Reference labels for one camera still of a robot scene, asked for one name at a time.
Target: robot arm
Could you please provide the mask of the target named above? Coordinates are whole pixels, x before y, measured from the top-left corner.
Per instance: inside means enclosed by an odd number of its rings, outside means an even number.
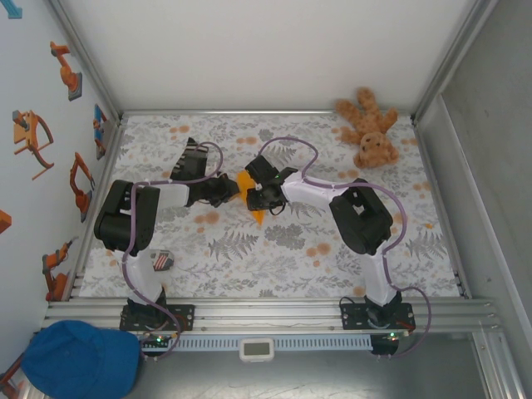
[[[375,192],[366,187],[324,189],[303,180],[294,168],[279,172],[259,155],[246,170],[258,185],[248,190],[248,209],[274,209],[288,202],[303,202],[323,209],[334,218],[343,242],[362,255],[361,266],[366,279],[366,300],[376,310],[400,302],[400,294],[387,282],[382,264],[383,244],[390,238],[393,220]],[[334,186],[333,182],[312,179]],[[363,179],[356,182],[366,183]]]
[[[207,151],[207,147],[198,146],[194,140],[189,139],[185,152],[175,165],[170,178],[179,181],[197,181],[203,178]],[[119,255],[130,245],[132,192],[133,183],[115,180],[94,226],[96,238],[101,240],[107,249],[118,252]],[[135,192],[135,237],[125,274],[129,280],[128,285],[135,287],[135,292],[131,293],[126,309],[127,314],[139,320],[139,324],[155,327],[165,321],[166,315],[148,306],[141,297],[166,308],[165,292],[160,280],[155,276],[149,258],[157,212],[169,206],[189,207],[199,200],[218,207],[238,194],[239,189],[226,174],[220,174],[191,185],[163,185],[161,189],[151,185],[139,186]]]

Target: floral pattern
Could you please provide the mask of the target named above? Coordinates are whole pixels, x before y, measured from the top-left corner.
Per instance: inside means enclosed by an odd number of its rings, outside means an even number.
[[[387,133],[400,153],[396,165],[358,170],[357,147],[339,140],[351,128],[337,115],[180,115],[132,116],[126,123],[112,179],[161,180],[170,172],[188,137],[210,140],[224,152],[229,178],[273,137],[291,135],[320,150],[308,174],[348,182],[362,177],[392,190],[408,215],[406,237],[388,255],[399,286],[416,285],[430,296],[459,295],[445,238],[436,214],[411,122],[406,116]],[[302,169],[311,151],[280,140],[264,155],[279,169]],[[218,161],[209,151],[208,170]],[[394,218],[392,239],[401,232],[395,204],[379,194]],[[214,209],[196,203],[158,213],[151,248],[169,249],[174,266],[157,276],[170,297],[339,297],[364,294],[360,258],[341,240],[333,218],[308,204],[288,204],[278,216],[266,214],[259,226],[236,198]],[[125,297],[119,259],[92,240],[81,296]]]

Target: teddy bear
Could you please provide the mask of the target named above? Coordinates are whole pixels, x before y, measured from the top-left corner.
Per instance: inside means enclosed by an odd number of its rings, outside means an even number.
[[[340,140],[360,145],[358,154],[353,159],[359,169],[395,164],[399,153],[386,137],[386,133],[397,122],[397,110],[390,108],[383,115],[375,100],[375,94],[367,87],[358,90],[357,99],[365,114],[349,100],[340,100],[336,104],[337,113],[356,129],[342,130]]]

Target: cap brim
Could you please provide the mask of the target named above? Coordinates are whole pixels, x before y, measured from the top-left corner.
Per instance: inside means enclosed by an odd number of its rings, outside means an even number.
[[[105,354],[101,370],[85,399],[122,398],[135,384],[140,343],[129,332],[101,330]]]

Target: aluminum frame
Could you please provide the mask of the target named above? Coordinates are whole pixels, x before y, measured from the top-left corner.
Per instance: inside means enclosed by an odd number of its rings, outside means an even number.
[[[63,30],[73,52],[77,56],[86,74],[91,78],[96,91],[104,99],[107,108],[111,110],[111,115],[118,121],[121,110],[116,104],[107,84],[91,60],[90,54],[83,45],[82,39],[77,33],[72,19],[68,15],[67,9],[61,0],[43,0],[51,11],[57,24]],[[474,41],[475,35],[481,29],[484,21],[490,15],[498,0],[476,0],[472,9],[458,32],[455,40],[451,44],[449,51],[444,57],[440,67],[436,71],[427,87],[426,92],[420,99],[416,108],[415,120],[419,121],[434,98],[441,93],[456,66],[466,53],[469,45]],[[130,111],[124,114],[124,118],[130,115],[160,115],[163,113],[189,113],[189,114],[314,114],[322,115],[332,113],[330,110],[322,111]],[[123,130],[119,129],[118,134],[114,134],[111,144],[111,153],[106,157],[106,166],[101,180],[101,186],[108,185],[111,177],[112,167],[116,160],[118,144]],[[435,187],[436,197],[438,190],[436,178],[431,170],[430,162],[423,154],[423,144],[421,143],[421,157],[428,172],[429,180]],[[101,206],[103,200],[103,190],[98,193],[93,209]],[[447,237],[452,238],[448,220],[446,219],[445,208],[441,199],[435,201],[438,208],[441,222],[446,230]],[[95,212],[89,218],[86,236],[83,239],[80,256],[76,262],[76,279],[72,278],[66,289],[66,297],[73,294],[68,302],[51,303],[43,322],[43,327],[65,318],[79,318],[94,323],[98,327],[117,328],[121,306],[124,298],[76,298],[79,288],[76,284],[82,278],[88,250],[91,245],[91,229],[94,223]],[[459,258],[456,257],[456,246],[454,239],[450,244],[450,251],[454,253],[453,260],[458,266],[458,271],[462,268]],[[462,283],[467,292],[467,282],[462,274]],[[196,329],[193,334],[205,333],[235,333],[241,331],[247,334],[264,333],[337,333],[342,334],[342,323],[340,320],[337,302],[333,299],[305,299],[305,300],[281,300],[281,299],[169,299],[170,303],[180,301],[193,303],[196,310]],[[424,303],[419,298],[406,298],[412,303],[414,311],[421,326],[426,323],[426,310]],[[491,397],[525,397],[519,377],[515,370],[510,352],[506,345],[504,334],[499,331],[500,325],[496,311],[491,303],[485,300],[463,299],[463,298],[432,298],[434,309],[434,333],[471,333],[477,348],[480,370],[483,373],[487,394]]]

